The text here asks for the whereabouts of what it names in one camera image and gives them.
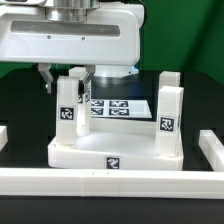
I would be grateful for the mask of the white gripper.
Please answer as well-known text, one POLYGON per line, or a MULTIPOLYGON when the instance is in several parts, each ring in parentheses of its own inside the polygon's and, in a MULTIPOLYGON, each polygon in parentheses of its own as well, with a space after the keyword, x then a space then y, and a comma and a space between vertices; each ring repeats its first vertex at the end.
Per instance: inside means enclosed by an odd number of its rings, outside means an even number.
POLYGON ((95 65, 133 65, 140 58, 144 7, 102 3, 84 22, 50 21, 41 5, 0 5, 0 62, 39 63, 52 92, 49 64, 80 64, 78 95, 88 90, 95 65))

